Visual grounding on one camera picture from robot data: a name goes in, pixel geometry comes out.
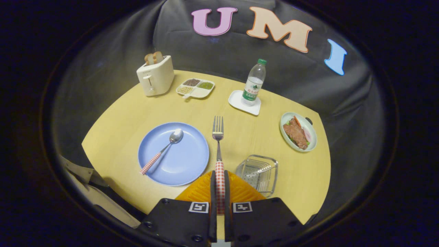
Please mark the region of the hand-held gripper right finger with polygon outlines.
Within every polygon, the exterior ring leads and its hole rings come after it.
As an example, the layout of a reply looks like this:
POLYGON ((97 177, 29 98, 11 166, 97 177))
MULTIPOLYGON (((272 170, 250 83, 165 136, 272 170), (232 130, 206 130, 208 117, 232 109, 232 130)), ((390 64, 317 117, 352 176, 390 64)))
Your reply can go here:
POLYGON ((281 247, 304 225, 280 198, 232 203, 230 173, 225 175, 225 241, 232 247, 281 247))

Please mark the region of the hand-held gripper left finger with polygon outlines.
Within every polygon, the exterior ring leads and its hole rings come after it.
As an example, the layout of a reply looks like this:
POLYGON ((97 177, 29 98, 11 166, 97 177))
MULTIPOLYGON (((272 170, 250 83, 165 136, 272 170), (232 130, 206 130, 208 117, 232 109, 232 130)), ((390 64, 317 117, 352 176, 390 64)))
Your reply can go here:
POLYGON ((215 171, 201 180, 207 181, 210 201, 162 198, 137 230, 171 247, 210 247, 217 240, 215 171))

